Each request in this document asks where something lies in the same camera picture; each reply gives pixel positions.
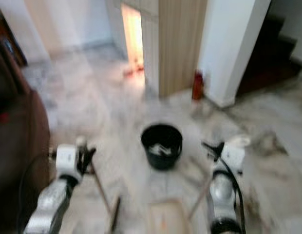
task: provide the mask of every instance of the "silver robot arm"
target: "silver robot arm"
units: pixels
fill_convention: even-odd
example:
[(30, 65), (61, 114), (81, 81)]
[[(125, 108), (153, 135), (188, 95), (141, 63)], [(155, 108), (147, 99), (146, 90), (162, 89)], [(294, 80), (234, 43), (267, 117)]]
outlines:
[(38, 206), (29, 219), (25, 234), (56, 234), (69, 207), (74, 187), (78, 185), (92, 161), (95, 148), (85, 145), (59, 145), (56, 158), (56, 179), (38, 197)]
[[(212, 234), (235, 232), (245, 234), (242, 193), (235, 176), (242, 174), (244, 147), (250, 143), (247, 136), (238, 136), (213, 147), (203, 142), (214, 157), (213, 179), (209, 186), (208, 219)], [(236, 216), (236, 193), (239, 195), (241, 223)]]

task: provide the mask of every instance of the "red fire extinguisher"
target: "red fire extinguisher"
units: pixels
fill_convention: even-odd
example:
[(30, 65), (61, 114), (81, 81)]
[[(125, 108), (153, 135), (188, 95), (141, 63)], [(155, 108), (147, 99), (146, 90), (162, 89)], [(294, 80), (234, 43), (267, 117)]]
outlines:
[(195, 72), (192, 87), (192, 100), (200, 100), (203, 95), (203, 75), (201, 72)]

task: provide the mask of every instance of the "dark stair step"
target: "dark stair step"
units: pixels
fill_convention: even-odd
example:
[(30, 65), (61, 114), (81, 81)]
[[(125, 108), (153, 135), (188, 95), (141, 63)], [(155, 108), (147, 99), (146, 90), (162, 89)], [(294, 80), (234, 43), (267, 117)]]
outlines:
[(262, 28), (257, 37), (257, 41), (272, 41), (278, 37), (284, 24), (284, 18), (267, 15), (263, 21)]
[(240, 96), (293, 78), (301, 70), (302, 62), (292, 58), (288, 61), (282, 61), (260, 74), (251, 77), (243, 76), (237, 95)]
[(296, 40), (279, 36), (276, 41), (256, 44), (245, 70), (245, 75), (252, 76), (261, 73), (268, 67), (287, 61), (295, 47)]

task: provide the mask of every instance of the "wooden stick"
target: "wooden stick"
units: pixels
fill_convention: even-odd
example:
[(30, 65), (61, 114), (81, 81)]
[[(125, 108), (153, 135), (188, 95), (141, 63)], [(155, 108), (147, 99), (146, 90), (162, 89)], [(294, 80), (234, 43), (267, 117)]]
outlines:
[(100, 191), (100, 193), (101, 193), (101, 195), (102, 195), (102, 197), (103, 197), (103, 201), (104, 201), (104, 204), (105, 204), (105, 206), (106, 206), (106, 209), (107, 209), (109, 215), (111, 215), (111, 209), (110, 209), (110, 206), (109, 206), (109, 203), (108, 203), (106, 194), (104, 193), (104, 190), (103, 190), (103, 188), (102, 188), (101, 182), (100, 182), (100, 180), (99, 180), (99, 176), (97, 175), (97, 172), (96, 172), (96, 170), (95, 170), (95, 168), (94, 168), (93, 162), (91, 162), (91, 167), (92, 167), (92, 171), (93, 171), (93, 173), (94, 173), (95, 181), (96, 181), (97, 186), (98, 186), (98, 188), (99, 188), (99, 191)]
[(195, 204), (193, 205), (190, 213), (189, 213), (189, 216), (188, 216), (188, 220), (191, 220), (192, 219), (192, 216), (193, 214), (195, 213), (196, 209), (198, 208), (201, 200), (203, 199), (203, 197), (205, 196), (205, 194), (208, 192), (208, 189), (209, 189), (209, 186), (211, 184), (211, 182), (213, 181), (213, 178), (212, 176), (208, 179), (206, 185), (202, 188), (200, 194), (199, 194), (199, 197), (198, 199), (196, 200)]

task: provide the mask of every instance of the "wooden panel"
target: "wooden panel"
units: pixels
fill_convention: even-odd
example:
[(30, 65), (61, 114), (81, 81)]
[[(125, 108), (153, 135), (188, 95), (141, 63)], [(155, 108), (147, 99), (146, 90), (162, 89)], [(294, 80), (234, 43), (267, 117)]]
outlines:
[(159, 0), (140, 0), (140, 7), (153, 16), (159, 15)]
[(148, 85), (159, 93), (159, 47), (158, 47), (158, 23), (142, 15), (142, 42), (145, 66), (145, 78)]
[(207, 0), (159, 1), (159, 94), (192, 86)]

